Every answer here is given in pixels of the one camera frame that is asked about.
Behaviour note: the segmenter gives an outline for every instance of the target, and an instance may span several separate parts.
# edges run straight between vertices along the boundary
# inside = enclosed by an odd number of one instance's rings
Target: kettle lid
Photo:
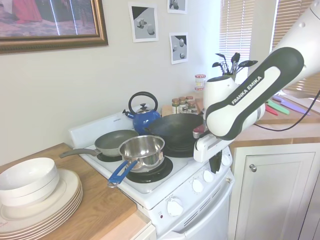
[[[141,108],[139,111],[136,112],[137,114],[145,114],[151,111],[148,107],[146,107],[145,103],[140,104],[140,106]]]

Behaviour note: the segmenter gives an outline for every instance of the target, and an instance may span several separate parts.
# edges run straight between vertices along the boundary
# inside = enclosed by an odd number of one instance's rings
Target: window blinds
[[[255,0],[221,0],[219,52],[231,68],[231,57],[240,53],[240,62],[249,60]],[[243,82],[248,68],[237,75]]]
[[[298,20],[298,18],[309,8],[313,0],[279,0],[272,48],[274,48],[284,37],[287,31]],[[306,94],[307,96],[315,96],[320,89],[320,74],[302,79],[295,84],[289,86],[286,90],[289,93]]]

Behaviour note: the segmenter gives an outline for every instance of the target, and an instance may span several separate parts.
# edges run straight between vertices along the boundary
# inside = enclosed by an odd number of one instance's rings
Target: stainless steel saucepan
[[[74,149],[60,154],[60,158],[78,154],[89,154],[92,156],[103,154],[108,157],[120,156],[119,146],[128,139],[131,139],[138,135],[139,134],[134,130],[112,131],[102,135],[97,140],[95,140],[95,150],[86,148]]]
[[[136,136],[122,143],[119,152],[124,162],[108,179],[108,187],[115,188],[132,169],[133,172],[147,172],[158,167],[164,161],[164,146],[165,140],[152,135]],[[125,166],[127,169],[118,175]]]

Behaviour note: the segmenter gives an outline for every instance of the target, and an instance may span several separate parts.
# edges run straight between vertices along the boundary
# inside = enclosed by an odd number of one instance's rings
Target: stove burner
[[[190,158],[194,156],[195,140],[183,144],[165,144],[163,153],[165,156],[173,158]]]
[[[100,161],[105,162],[105,163],[113,163],[113,162],[118,162],[122,160],[122,156],[106,156],[100,153],[99,155],[96,156]]]
[[[129,172],[126,177],[138,184],[154,183],[167,177],[171,173],[173,167],[172,161],[169,158],[164,157],[161,165],[155,169],[146,172]]]

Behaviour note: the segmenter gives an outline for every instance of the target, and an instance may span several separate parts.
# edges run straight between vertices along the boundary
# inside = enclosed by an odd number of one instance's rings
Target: stove knob
[[[169,215],[172,217],[180,216],[184,211],[182,202],[177,197],[172,197],[169,199],[166,209]]]
[[[204,190],[204,186],[202,185],[202,183],[195,179],[192,182],[192,188],[196,193],[201,193]]]
[[[203,172],[203,179],[206,183],[211,183],[214,180],[214,175],[210,171],[205,170]]]
[[[224,166],[229,166],[232,162],[231,162],[231,159],[229,157],[227,157],[226,155],[222,155],[221,163]]]

